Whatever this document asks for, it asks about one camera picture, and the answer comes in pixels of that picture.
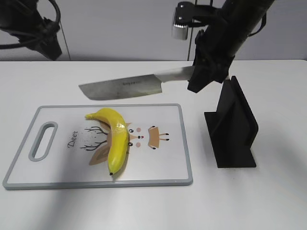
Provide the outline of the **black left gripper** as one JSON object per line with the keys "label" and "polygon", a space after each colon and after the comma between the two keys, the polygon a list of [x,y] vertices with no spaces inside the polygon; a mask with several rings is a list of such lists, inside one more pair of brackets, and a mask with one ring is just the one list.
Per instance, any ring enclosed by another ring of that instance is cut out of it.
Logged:
{"label": "black left gripper", "polygon": [[24,19],[24,30],[27,34],[24,42],[32,42],[26,45],[27,48],[37,51],[50,60],[57,60],[62,55],[62,50],[58,42],[57,32],[59,24],[46,17],[30,17]]}

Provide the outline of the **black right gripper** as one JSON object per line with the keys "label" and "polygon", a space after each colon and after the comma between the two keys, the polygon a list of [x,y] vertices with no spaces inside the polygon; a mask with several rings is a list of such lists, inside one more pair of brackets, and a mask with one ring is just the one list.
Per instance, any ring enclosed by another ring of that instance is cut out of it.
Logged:
{"label": "black right gripper", "polygon": [[200,92],[213,81],[222,83],[242,46],[240,19],[197,19],[196,26],[207,28],[195,38],[194,71],[188,83],[192,92]]}

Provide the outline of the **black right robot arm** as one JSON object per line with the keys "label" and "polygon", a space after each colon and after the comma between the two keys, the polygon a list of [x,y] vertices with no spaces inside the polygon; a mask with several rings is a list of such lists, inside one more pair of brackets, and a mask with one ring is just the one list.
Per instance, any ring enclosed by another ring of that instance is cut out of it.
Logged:
{"label": "black right robot arm", "polygon": [[196,5],[200,11],[195,19],[199,30],[195,37],[194,71],[188,90],[198,93],[213,81],[222,83],[229,75],[230,66],[253,29],[266,25],[266,13],[271,0],[227,0],[221,8],[212,5]]}

